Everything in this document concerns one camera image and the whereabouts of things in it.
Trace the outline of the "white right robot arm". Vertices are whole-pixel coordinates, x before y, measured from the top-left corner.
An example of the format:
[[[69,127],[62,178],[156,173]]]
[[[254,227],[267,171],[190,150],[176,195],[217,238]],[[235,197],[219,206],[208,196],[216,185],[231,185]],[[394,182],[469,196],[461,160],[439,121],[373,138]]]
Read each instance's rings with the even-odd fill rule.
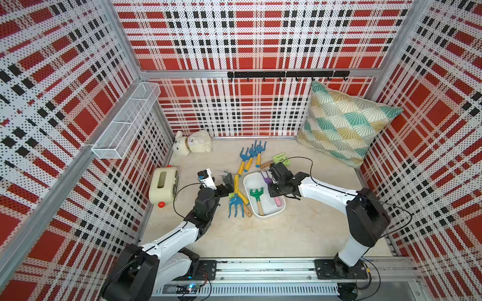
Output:
[[[317,182],[308,173],[293,174],[283,163],[271,164],[269,172],[273,179],[268,185],[270,196],[313,199],[345,214],[349,239],[331,262],[325,262],[318,278],[354,278],[356,270],[362,267],[362,257],[383,237],[390,224],[382,203],[368,188],[355,191]]]

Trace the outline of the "dark green rake wooden handle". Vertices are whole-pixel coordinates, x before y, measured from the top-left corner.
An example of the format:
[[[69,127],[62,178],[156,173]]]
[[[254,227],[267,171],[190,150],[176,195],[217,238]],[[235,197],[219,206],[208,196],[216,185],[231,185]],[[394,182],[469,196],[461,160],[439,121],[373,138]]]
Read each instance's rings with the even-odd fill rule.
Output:
[[[258,212],[260,216],[264,216],[264,211],[261,204],[261,196],[264,194],[264,188],[250,189],[250,195],[256,199]]]

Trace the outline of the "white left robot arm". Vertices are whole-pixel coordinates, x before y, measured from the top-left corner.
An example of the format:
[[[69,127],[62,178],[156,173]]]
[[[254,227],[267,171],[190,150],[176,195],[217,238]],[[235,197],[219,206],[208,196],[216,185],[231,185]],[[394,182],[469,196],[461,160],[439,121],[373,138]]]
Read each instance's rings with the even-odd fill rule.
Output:
[[[206,169],[198,173],[200,187],[193,209],[175,229],[143,246],[126,245],[107,276],[99,296],[104,300],[149,300],[156,290],[178,277],[195,277],[199,256],[187,246],[212,224],[220,199],[234,191],[231,173],[216,185]]]

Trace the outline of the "purple rake pink handle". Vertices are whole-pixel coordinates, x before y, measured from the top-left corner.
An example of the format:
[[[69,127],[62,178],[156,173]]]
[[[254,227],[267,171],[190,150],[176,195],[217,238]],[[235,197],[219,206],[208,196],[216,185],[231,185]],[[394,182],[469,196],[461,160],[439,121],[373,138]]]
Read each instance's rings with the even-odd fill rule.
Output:
[[[264,182],[267,184],[269,194],[274,199],[274,201],[276,203],[276,206],[281,207],[282,202],[273,190],[274,189],[274,187],[273,187],[274,182],[273,182],[272,178],[270,177],[269,173],[267,171],[261,171],[261,176],[263,177]]]

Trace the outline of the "white plastic storage box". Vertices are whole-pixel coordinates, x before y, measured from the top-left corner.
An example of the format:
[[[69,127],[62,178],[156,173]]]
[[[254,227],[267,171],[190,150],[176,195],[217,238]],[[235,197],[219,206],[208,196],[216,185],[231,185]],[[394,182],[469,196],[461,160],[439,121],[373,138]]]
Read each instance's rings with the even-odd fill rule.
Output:
[[[277,207],[274,199],[269,195],[268,186],[264,182],[261,172],[254,172],[246,175],[243,179],[243,185],[247,193],[247,199],[251,204],[251,208],[254,211],[254,215],[258,218],[268,218],[270,216],[275,216],[281,214],[286,208],[286,201],[282,196],[279,199],[282,202],[281,207]],[[256,204],[256,199],[250,195],[250,189],[264,188],[264,194],[261,196],[261,204],[264,211],[264,216],[260,216],[258,212],[258,207]]]

